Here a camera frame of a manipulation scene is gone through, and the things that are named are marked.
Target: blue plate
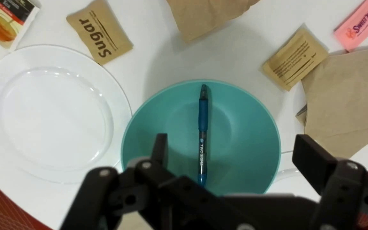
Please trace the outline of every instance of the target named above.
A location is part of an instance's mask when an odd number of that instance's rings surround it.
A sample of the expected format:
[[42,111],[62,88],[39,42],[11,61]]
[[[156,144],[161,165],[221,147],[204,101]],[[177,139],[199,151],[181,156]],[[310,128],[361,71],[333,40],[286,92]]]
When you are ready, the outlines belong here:
[[198,98],[208,87],[208,180],[217,194],[264,193],[279,161],[276,124],[264,106],[245,91],[216,80],[190,80],[150,97],[135,112],[124,134],[121,161],[149,156],[157,133],[168,135],[167,169],[198,176]]

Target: red packet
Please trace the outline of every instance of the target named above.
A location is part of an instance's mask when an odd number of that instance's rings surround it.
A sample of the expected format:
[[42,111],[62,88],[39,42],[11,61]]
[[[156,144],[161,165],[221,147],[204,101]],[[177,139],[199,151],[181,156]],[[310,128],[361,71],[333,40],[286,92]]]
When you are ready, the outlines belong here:
[[338,25],[334,36],[340,43],[351,51],[368,37],[368,0],[364,0],[350,17]]

